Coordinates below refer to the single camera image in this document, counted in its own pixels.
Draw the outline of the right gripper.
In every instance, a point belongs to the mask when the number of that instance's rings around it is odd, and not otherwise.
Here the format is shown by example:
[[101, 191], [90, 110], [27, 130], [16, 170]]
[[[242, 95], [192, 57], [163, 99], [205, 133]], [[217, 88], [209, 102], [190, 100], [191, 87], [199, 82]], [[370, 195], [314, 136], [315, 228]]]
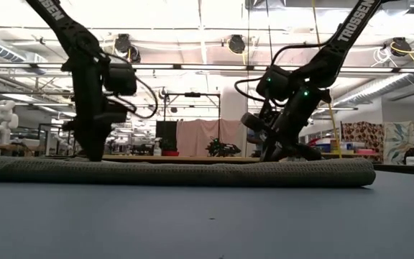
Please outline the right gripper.
[[241, 122], [248, 128], [247, 142], [255, 145], [261, 161], [283, 158], [322, 160], [321, 152], [298, 142], [300, 131], [320, 102], [331, 102], [330, 92], [305, 81], [290, 83], [294, 92], [284, 101], [264, 98], [264, 116], [246, 113]]

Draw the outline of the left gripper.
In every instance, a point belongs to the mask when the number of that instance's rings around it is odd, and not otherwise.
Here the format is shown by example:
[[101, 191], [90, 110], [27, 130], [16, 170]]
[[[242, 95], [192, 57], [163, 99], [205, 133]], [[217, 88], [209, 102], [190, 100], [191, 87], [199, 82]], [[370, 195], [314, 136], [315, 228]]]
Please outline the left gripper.
[[[113, 129], [112, 124], [126, 120], [127, 108], [115, 101], [104, 103], [102, 66], [93, 56], [73, 53], [70, 64], [76, 118], [64, 122], [63, 130], [73, 132], [75, 141], [82, 148], [83, 157], [101, 160], [106, 138]], [[93, 123], [93, 138], [90, 130], [81, 123]]]

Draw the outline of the grey waffle-weave towel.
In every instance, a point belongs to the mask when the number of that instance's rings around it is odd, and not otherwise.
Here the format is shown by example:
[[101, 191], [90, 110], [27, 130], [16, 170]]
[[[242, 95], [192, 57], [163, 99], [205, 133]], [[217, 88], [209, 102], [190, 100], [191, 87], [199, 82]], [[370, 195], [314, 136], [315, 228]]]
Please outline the grey waffle-weave towel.
[[249, 164], [86, 162], [0, 156], [0, 182], [140, 186], [355, 188], [374, 183], [366, 159]]

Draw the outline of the black and green robot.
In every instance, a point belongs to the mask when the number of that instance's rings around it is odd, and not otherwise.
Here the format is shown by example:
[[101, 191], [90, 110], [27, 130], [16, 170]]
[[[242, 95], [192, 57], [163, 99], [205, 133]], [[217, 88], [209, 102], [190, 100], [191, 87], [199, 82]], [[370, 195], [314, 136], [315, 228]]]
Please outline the black and green robot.
[[235, 144], [223, 143], [219, 138], [213, 138], [206, 150], [210, 157], [234, 157], [241, 152]]

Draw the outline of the black flat monitor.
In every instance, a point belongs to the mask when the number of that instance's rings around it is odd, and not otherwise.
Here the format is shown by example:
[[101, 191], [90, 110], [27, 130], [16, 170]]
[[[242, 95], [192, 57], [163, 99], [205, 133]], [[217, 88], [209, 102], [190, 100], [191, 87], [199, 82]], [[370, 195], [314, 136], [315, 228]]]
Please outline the black flat monitor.
[[156, 137], [176, 141], [177, 124], [176, 121], [156, 121]]

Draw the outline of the pink hanging cloth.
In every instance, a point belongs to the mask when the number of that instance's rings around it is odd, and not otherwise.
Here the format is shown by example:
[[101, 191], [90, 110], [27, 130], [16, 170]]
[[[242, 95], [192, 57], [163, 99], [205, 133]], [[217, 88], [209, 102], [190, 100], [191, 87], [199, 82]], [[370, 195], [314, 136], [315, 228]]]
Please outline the pink hanging cloth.
[[234, 144], [242, 149], [245, 127], [237, 120], [178, 121], [176, 140], [179, 156], [207, 157], [207, 146], [213, 138], [222, 143]]

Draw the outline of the red floral cloth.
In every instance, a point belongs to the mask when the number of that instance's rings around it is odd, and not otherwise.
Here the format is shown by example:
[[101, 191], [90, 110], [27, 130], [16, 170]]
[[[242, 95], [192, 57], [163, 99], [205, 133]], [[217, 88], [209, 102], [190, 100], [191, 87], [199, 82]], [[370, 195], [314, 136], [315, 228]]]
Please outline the red floral cloth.
[[370, 122], [352, 122], [341, 124], [341, 139], [344, 142], [362, 142], [366, 149], [373, 150], [376, 155], [372, 156], [374, 162], [383, 162], [384, 151], [384, 129], [382, 124]]

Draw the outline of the wooden workbench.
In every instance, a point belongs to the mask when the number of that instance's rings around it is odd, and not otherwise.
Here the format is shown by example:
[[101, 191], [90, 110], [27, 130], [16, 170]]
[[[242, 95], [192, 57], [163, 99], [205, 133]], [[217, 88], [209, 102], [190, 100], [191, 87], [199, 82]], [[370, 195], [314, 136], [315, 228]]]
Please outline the wooden workbench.
[[243, 157], [180, 157], [180, 156], [147, 156], [147, 155], [104, 155], [103, 160], [113, 162], [147, 162], [147, 163], [182, 163], [182, 164], [216, 164], [258, 163], [259, 158]]

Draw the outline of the long ceiling light strip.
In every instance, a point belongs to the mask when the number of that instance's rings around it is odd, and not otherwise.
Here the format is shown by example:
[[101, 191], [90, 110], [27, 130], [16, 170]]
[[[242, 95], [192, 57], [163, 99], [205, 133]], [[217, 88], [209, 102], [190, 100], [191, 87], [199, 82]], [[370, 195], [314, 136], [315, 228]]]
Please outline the long ceiling light strip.
[[[62, 63], [0, 63], [7, 69], [61, 69]], [[137, 70], [195, 70], [195, 71], [264, 71], [265, 65], [183, 65], [183, 64], [135, 64]], [[414, 73], [414, 68], [342, 67], [341, 73]]]

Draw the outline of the blue table mat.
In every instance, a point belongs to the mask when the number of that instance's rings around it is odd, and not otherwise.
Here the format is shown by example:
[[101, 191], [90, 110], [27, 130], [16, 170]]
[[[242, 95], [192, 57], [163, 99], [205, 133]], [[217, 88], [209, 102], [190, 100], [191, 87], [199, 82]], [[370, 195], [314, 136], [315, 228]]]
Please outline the blue table mat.
[[0, 183], [0, 259], [414, 259], [414, 175], [335, 189]]

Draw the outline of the leaf print cloth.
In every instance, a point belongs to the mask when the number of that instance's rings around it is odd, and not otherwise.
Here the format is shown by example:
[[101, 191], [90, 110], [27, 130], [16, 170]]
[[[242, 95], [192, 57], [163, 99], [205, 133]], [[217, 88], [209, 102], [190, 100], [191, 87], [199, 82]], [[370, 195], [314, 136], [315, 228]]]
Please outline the leaf print cloth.
[[383, 163], [405, 165], [410, 150], [414, 152], [414, 121], [383, 124]]

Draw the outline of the black table frame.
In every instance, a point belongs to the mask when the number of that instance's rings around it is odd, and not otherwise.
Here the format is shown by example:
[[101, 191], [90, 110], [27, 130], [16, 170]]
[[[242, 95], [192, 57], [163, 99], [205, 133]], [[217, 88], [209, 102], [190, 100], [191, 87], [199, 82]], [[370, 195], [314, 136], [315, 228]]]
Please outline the black table frame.
[[385, 164], [374, 164], [376, 171], [386, 171], [391, 173], [404, 173], [414, 175], [414, 165], [385, 165]]

